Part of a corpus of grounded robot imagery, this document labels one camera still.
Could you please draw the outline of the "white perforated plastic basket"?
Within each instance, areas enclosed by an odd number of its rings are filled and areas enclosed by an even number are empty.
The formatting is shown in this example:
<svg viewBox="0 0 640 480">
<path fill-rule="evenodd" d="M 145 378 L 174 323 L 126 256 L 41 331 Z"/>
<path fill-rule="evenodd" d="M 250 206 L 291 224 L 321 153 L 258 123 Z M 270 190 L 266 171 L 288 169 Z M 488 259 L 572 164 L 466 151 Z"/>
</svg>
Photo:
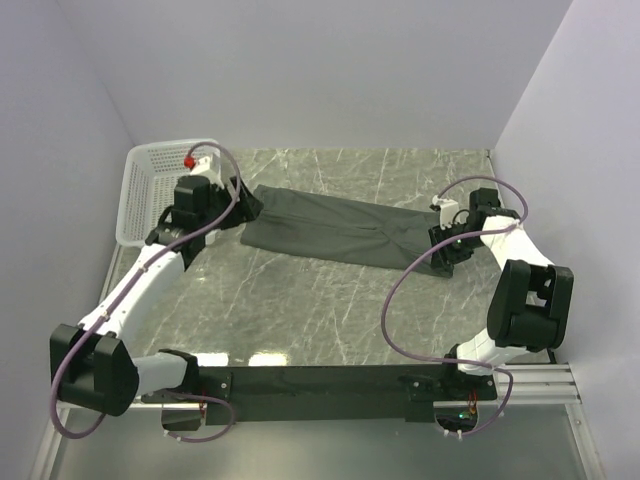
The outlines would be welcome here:
<svg viewBox="0 0 640 480">
<path fill-rule="evenodd" d="M 115 238 L 140 248 L 164 209 L 173 203 L 178 179 L 189 173 L 184 158 L 196 139 L 138 145 L 126 158 Z"/>
</svg>

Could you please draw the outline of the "dark grey t shirt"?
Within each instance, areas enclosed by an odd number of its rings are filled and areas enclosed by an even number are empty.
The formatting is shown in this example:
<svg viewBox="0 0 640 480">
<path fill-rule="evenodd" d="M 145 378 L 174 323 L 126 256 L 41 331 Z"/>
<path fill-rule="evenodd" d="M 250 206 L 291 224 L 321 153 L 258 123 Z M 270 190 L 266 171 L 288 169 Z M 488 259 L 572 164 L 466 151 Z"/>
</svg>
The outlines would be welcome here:
<svg viewBox="0 0 640 480">
<path fill-rule="evenodd" d="M 434 212 L 260 185 L 263 204 L 240 237 L 275 253 L 383 269 L 404 270 L 431 248 Z"/>
</svg>

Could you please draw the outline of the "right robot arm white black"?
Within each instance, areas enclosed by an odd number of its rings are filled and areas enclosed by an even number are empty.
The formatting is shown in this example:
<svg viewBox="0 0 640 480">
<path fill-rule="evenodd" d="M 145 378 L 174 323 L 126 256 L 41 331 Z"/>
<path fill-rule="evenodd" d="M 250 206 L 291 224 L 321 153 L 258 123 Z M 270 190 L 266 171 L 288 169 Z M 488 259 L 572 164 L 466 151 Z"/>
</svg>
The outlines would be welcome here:
<svg viewBox="0 0 640 480">
<path fill-rule="evenodd" d="M 452 274 L 454 266 L 486 247 L 501 274 L 489 304 L 486 327 L 452 351 L 462 364 L 439 374 L 444 395 L 460 399 L 474 386 L 474 377 L 487 376 L 527 352 L 555 349 L 564 340 L 574 274 L 557 266 L 535 246 L 523 220 L 502 207 L 495 189 L 480 188 L 469 195 L 465 210 L 450 199 L 435 196 L 431 209 L 439 214 L 429 230 L 433 245 L 430 266 Z"/>
</svg>

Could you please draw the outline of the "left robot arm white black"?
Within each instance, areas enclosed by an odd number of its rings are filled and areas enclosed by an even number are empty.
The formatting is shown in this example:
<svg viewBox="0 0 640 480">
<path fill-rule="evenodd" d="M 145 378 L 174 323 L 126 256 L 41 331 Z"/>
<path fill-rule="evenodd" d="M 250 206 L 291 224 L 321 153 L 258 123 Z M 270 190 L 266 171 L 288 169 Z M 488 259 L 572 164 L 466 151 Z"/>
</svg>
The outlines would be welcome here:
<svg viewBox="0 0 640 480">
<path fill-rule="evenodd" d="M 120 416 L 135 398 L 160 390 L 179 402 L 193 399 L 200 388 L 195 355 L 162 349 L 133 358 L 128 348 L 163 292 L 205 248 L 207 234 L 251 222 L 261 208 L 236 176 L 224 187 L 202 175 L 181 177 L 125 277 L 77 325 L 52 333 L 53 400 Z"/>
</svg>

